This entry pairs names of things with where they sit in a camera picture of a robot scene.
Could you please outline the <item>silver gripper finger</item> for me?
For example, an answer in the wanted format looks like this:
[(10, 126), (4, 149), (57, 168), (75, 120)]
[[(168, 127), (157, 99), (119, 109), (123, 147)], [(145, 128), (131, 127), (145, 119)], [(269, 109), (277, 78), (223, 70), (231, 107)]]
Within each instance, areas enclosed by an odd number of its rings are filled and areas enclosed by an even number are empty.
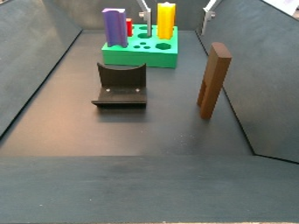
[(152, 36), (152, 11), (151, 8), (147, 6), (145, 0), (136, 0), (137, 4), (141, 8), (139, 12), (139, 17), (144, 19), (147, 25), (147, 36)]
[(220, 3), (220, 0), (209, 0), (208, 4), (203, 7), (203, 22), (200, 28), (200, 35), (204, 35), (208, 21), (215, 17), (215, 9)]

